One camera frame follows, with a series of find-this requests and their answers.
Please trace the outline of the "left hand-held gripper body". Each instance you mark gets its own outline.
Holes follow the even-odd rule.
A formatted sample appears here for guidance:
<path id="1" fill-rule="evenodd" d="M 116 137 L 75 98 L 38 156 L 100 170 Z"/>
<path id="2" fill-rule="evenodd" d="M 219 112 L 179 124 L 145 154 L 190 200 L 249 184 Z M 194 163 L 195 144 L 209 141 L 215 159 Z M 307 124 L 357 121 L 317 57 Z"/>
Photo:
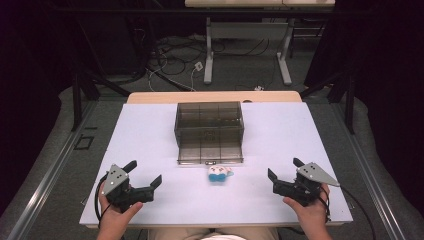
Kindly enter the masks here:
<path id="1" fill-rule="evenodd" d="M 123 167 L 112 164 L 106 175 L 102 194 L 110 204 L 124 212 L 136 202 L 152 202 L 155 190 L 150 185 L 141 188 L 132 187 L 129 173 L 126 173 Z"/>

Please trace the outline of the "transparent grey drawer box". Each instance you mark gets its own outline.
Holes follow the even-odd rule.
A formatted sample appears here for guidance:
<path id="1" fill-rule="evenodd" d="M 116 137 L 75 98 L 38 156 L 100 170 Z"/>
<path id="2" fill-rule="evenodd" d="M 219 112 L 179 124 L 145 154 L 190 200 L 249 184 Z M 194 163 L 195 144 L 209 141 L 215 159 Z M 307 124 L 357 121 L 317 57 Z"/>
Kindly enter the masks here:
<path id="1" fill-rule="evenodd" d="M 174 134 L 180 165 L 244 161 L 244 121 L 238 101 L 178 103 Z"/>

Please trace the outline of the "white desk with metal legs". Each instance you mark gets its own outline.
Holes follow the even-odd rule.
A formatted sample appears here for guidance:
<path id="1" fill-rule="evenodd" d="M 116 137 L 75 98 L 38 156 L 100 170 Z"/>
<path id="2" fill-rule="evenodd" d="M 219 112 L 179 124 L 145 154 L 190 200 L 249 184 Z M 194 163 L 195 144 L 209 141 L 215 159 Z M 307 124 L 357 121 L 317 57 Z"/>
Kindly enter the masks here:
<path id="1" fill-rule="evenodd" d="M 336 0 L 185 0 L 185 6 L 207 10 L 330 10 Z M 206 63 L 204 83 L 212 83 L 214 51 L 213 39 L 268 39 L 281 40 L 283 45 L 277 51 L 276 58 L 279 64 L 283 83 L 292 84 L 287 67 L 286 58 L 292 40 L 295 18 L 286 17 L 285 22 L 221 22 L 206 18 Z"/>

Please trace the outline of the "white and blue plush toy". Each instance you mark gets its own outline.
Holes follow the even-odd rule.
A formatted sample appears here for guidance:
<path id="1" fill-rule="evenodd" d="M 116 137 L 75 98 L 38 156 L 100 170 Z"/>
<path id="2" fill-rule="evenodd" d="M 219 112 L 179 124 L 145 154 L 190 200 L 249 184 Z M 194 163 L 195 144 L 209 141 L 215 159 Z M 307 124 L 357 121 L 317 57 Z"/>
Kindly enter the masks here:
<path id="1" fill-rule="evenodd" d="M 234 172 L 230 167 L 221 165 L 214 165 L 208 169 L 208 180 L 210 182 L 225 182 L 230 176 L 233 176 Z"/>

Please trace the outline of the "person's left hand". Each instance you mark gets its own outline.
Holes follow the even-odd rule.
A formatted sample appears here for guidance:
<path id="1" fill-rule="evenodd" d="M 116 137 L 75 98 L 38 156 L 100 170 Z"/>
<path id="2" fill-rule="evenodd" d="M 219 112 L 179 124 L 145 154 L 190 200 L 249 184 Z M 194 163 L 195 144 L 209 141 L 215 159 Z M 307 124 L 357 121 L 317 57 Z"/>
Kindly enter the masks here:
<path id="1" fill-rule="evenodd" d="M 143 207 L 142 202 L 136 202 L 135 204 L 131 205 L 129 209 L 121 212 L 120 209 L 115 209 L 113 206 L 111 206 L 103 194 L 99 194 L 98 200 L 102 211 L 100 231 L 105 229 L 106 231 L 122 231 L 124 233 L 130 220 Z"/>

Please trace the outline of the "aluminium floor rail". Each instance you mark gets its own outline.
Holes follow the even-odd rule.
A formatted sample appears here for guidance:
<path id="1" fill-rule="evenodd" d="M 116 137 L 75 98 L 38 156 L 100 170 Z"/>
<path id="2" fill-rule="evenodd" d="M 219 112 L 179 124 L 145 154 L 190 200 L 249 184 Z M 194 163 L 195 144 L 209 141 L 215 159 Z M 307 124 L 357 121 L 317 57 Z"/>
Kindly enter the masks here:
<path id="1" fill-rule="evenodd" d="M 43 176 L 41 182 L 32 194 L 23 213 L 20 215 L 17 223 L 6 240 L 26 240 L 30 229 L 42 210 L 44 203 L 48 199 L 57 179 L 67 164 L 72 151 L 76 146 L 77 140 L 80 138 L 81 132 L 83 131 L 86 122 L 94 112 L 96 106 L 97 103 L 95 101 L 89 101 L 86 104 L 82 113 L 80 125 L 69 134 L 66 142 L 59 152 L 59 155 L 55 158 L 46 174 Z"/>
<path id="2" fill-rule="evenodd" d="M 354 152 L 356 165 L 367 187 L 376 211 L 388 233 L 390 240 L 406 240 L 405 235 L 394 216 L 392 208 L 389 206 L 388 199 L 384 195 L 375 174 L 372 172 L 368 160 L 362 151 L 360 144 L 354 134 L 350 132 L 344 122 L 344 112 L 338 104 L 331 104 L 331 108 L 336 116 L 337 122 L 344 131 L 350 146 Z"/>

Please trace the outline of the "person's beige trousers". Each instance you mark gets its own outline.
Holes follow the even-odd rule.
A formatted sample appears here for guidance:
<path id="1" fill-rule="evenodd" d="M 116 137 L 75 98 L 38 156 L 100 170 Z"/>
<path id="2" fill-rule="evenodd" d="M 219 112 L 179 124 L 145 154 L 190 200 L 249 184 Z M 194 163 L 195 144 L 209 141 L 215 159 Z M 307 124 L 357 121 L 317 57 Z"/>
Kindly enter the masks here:
<path id="1" fill-rule="evenodd" d="M 148 233 L 149 240 L 279 240 L 274 227 L 158 228 Z"/>

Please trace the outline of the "person's right hand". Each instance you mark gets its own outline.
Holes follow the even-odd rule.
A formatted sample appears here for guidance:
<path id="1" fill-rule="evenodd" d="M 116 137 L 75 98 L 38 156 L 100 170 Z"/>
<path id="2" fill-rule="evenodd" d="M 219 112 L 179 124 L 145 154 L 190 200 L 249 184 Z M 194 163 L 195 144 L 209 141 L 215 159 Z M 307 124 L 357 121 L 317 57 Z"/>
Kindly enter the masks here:
<path id="1" fill-rule="evenodd" d="M 306 207 L 303 207 L 290 197 L 284 197 L 283 202 L 291 207 L 296 213 L 300 226 L 305 233 L 316 230 L 327 231 L 326 206 L 320 200 L 317 200 Z"/>

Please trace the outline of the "black metal stand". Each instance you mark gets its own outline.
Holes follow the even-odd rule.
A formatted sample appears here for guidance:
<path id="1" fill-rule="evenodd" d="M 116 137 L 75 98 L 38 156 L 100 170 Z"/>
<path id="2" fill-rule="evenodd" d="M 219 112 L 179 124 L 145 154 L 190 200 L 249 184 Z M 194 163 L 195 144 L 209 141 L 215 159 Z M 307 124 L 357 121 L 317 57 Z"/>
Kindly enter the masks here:
<path id="1" fill-rule="evenodd" d="M 312 87 L 308 87 L 300 93 L 301 98 L 308 97 L 312 93 L 322 89 L 324 86 L 332 83 L 330 92 L 327 95 L 327 100 L 330 103 L 339 103 L 342 98 L 345 98 L 344 108 L 344 124 L 350 134 L 354 134 L 353 128 L 353 109 L 355 98 L 355 79 L 349 72 L 337 72 L 330 77 L 318 82 Z"/>
<path id="2" fill-rule="evenodd" d="M 94 73 L 91 70 L 83 67 L 77 67 L 72 71 L 72 96 L 73 96 L 73 127 L 72 130 L 76 131 L 81 125 L 83 120 L 82 110 L 82 96 L 81 93 L 88 98 L 89 101 L 97 101 L 100 98 L 100 92 L 96 87 L 96 84 L 104 85 L 114 92 L 128 97 L 130 92 L 123 89 L 122 87 L 112 83 L 106 78 Z"/>

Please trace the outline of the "white table cover sheet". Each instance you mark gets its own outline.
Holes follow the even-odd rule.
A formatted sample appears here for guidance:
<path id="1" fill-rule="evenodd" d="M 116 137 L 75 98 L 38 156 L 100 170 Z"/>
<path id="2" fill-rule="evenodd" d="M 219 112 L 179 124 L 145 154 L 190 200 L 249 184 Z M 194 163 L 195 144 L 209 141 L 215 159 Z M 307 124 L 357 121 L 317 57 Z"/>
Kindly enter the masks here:
<path id="1" fill-rule="evenodd" d="M 291 181 L 294 159 L 314 162 L 333 171 L 309 107 L 304 103 L 245 103 L 242 106 L 244 161 L 232 167 L 225 182 L 209 181 L 204 164 L 180 165 L 175 135 L 174 104 L 126 104 L 99 168 L 137 161 L 129 174 L 135 187 L 163 182 L 153 201 L 145 204 L 131 226 L 229 227 L 289 226 L 298 220 L 268 178 Z"/>

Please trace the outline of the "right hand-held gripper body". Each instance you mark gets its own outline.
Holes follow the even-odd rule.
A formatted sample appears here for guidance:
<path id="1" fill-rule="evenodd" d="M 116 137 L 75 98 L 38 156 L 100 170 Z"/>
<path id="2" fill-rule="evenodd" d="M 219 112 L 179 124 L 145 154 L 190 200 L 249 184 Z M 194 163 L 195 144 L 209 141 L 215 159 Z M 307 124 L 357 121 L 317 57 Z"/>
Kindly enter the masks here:
<path id="1" fill-rule="evenodd" d="M 340 186 L 335 178 L 314 162 L 296 167 L 296 178 L 293 183 L 279 179 L 272 183 L 274 194 L 290 197 L 302 206 L 308 206 L 320 197 L 322 184 Z"/>

